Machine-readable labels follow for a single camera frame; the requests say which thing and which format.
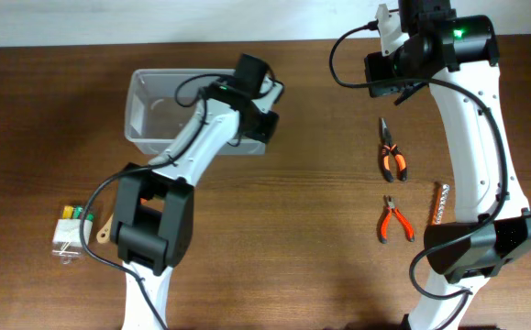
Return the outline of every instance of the wooden handle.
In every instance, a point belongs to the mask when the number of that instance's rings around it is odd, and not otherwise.
[[[96,235],[96,240],[100,244],[105,244],[110,241],[110,226],[112,225],[112,215],[106,221],[106,224],[98,231]]]

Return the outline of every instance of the plastic container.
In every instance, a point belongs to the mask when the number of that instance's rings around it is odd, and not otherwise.
[[[233,74],[227,69],[141,69],[133,73],[128,88],[125,137],[144,154],[157,155],[177,137],[194,113],[195,106],[184,108],[175,103],[174,94],[183,81],[204,73]],[[199,87],[207,86],[217,77],[205,77],[186,84],[180,100],[189,103]],[[238,147],[225,145],[220,155],[262,155],[265,144],[242,138]]]

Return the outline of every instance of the red-handled pliers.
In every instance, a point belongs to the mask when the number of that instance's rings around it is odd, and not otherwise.
[[[390,152],[395,157],[395,161],[397,162],[397,167],[399,170],[399,177],[401,181],[408,180],[408,169],[405,165],[405,159],[404,155],[400,152],[400,150],[397,148],[396,144],[393,144],[392,141],[392,134],[390,133],[390,130],[387,129],[387,124],[385,124],[385,119],[382,118],[382,140],[383,140],[383,148],[382,148],[382,154],[380,155],[380,163],[382,165],[383,170],[383,176],[385,177],[385,180],[388,182],[393,182],[393,176],[390,172]]]
[[[387,205],[385,206],[385,209],[387,210],[387,214],[382,220],[382,229],[381,229],[381,236],[380,241],[383,244],[387,244],[387,225],[390,224],[390,219],[392,218],[392,213],[395,214],[395,217],[397,220],[404,226],[405,230],[405,236],[410,242],[414,242],[414,229],[412,228],[412,225],[410,225],[410,222],[400,213],[400,210],[395,207],[395,201],[391,196],[384,196],[385,202]]]

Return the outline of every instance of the brown table surface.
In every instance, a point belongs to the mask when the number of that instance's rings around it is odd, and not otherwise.
[[[361,328],[399,324],[419,298],[407,272],[422,248],[435,182],[453,184],[444,127],[427,89],[395,97],[337,86],[332,41],[149,44],[0,49],[0,329],[117,329],[125,275],[89,258],[61,265],[51,238],[61,206],[84,201],[127,162],[145,163],[124,137],[131,73],[140,68],[229,68],[240,52],[268,61],[287,86],[262,157],[217,157],[196,190],[194,239],[171,279],[175,328]],[[501,100],[508,140],[531,204],[531,36],[502,37]],[[377,39],[351,40],[336,58],[363,80]],[[384,116],[409,180],[378,169]],[[112,213],[116,186],[100,197]],[[378,241],[383,195],[416,230]],[[453,221],[454,193],[445,221]],[[91,243],[117,260],[116,247]],[[426,280],[428,266],[418,276]],[[531,329],[531,253],[480,291],[463,325]]]

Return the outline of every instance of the green object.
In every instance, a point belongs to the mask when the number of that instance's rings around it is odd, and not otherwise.
[[[83,211],[83,207],[81,207],[81,206],[75,206],[75,207],[73,208],[72,219],[79,219],[79,218],[80,218],[80,215],[82,214],[82,211]]]
[[[461,29],[456,29],[456,30],[453,30],[452,33],[455,36],[455,38],[461,39],[461,38],[463,38],[463,34],[465,33],[465,31],[463,31]]]

